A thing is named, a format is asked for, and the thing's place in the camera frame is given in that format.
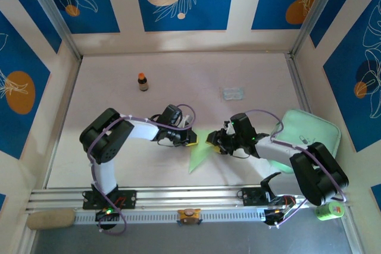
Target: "white table surface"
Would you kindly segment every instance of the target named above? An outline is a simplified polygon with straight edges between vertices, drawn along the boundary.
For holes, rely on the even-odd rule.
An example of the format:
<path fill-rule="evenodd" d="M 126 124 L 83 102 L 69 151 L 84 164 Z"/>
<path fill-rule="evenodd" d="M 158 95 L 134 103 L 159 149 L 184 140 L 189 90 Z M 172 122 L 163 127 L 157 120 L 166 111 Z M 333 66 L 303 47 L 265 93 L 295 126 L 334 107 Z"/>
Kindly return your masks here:
<path fill-rule="evenodd" d="M 138 88 L 144 72 L 149 90 Z M 222 89 L 244 88 L 241 101 L 225 101 Z M 217 130 L 224 120 L 249 109 L 266 109 L 283 117 L 299 108 L 284 54 L 187 52 L 84 57 L 63 132 L 52 164 L 48 188 L 90 187 L 89 161 L 79 142 L 81 132 L 105 109 L 150 117 L 168 104 L 192 105 L 195 128 Z M 271 132 L 276 120 L 250 115 L 257 132 Z M 190 149 L 167 148 L 130 139 L 115 158 L 120 187 L 219 186 L 257 184 L 276 171 L 265 159 L 237 159 L 217 153 L 188 174 Z"/>

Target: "green tape roll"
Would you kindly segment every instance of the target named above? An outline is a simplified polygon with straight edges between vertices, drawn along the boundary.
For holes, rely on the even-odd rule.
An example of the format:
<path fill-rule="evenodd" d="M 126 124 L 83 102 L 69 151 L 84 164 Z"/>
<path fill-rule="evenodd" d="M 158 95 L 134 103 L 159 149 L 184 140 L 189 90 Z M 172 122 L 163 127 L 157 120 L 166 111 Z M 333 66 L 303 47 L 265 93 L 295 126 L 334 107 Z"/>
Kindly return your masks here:
<path fill-rule="evenodd" d="M 315 209 L 315 214 L 319 220 L 329 220 L 340 218 L 344 215 L 344 206 L 339 202 L 329 202 L 325 205 L 318 206 Z"/>

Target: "light green pouch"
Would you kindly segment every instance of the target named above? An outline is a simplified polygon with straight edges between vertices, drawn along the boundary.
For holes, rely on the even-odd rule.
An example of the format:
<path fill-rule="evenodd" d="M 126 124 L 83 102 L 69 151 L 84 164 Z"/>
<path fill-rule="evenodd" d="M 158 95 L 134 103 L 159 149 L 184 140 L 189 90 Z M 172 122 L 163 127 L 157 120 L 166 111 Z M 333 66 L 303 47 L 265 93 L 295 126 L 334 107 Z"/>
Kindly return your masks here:
<path fill-rule="evenodd" d="M 285 128 L 275 136 L 276 139 L 294 144 L 310 145 L 314 142 L 324 144 L 333 157 L 338 152 L 341 132 L 337 126 L 320 117 L 300 109 L 290 109 L 282 119 Z M 272 133 L 280 129 L 278 124 Z M 293 173 L 292 168 L 275 161 L 270 163 L 284 171 Z"/>

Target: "small brown bottle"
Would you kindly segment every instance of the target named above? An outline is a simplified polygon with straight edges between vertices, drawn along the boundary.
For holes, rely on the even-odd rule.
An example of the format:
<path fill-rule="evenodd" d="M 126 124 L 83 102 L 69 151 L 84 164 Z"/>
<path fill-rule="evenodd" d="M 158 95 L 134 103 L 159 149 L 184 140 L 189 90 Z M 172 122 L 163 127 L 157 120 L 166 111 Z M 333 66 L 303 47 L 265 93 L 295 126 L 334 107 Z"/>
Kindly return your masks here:
<path fill-rule="evenodd" d="M 148 90 L 147 78 L 145 77 L 144 73 L 140 73 L 138 75 L 138 83 L 141 91 L 145 92 Z"/>

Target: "orange circle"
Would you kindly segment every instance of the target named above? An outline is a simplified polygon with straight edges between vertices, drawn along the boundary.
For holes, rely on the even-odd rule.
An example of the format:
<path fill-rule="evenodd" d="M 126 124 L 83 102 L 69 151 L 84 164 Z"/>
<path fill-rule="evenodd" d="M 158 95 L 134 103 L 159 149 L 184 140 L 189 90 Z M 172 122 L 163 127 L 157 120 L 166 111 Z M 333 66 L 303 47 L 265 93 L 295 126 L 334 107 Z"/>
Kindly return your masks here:
<path fill-rule="evenodd" d="M 289 24 L 302 24 L 315 0 L 296 0 L 286 11 L 286 21 Z"/>
<path fill-rule="evenodd" d="M 78 7 L 70 4 L 68 6 L 65 7 L 65 11 L 67 14 L 69 14 L 70 16 L 72 17 L 77 17 L 79 15 L 79 9 Z"/>
<path fill-rule="evenodd" d="M 365 95 L 367 95 L 367 85 L 365 83 L 363 83 L 362 81 L 359 81 L 356 85 L 355 85 L 355 96 L 358 97 L 358 98 L 364 98 Z"/>
<path fill-rule="evenodd" d="M 36 97 L 32 78 L 23 71 L 14 71 L 9 74 L 7 80 L 11 81 L 11 83 L 6 82 L 6 86 L 10 87 L 10 90 L 5 94 L 9 107 L 18 114 L 28 114 L 33 108 Z"/>

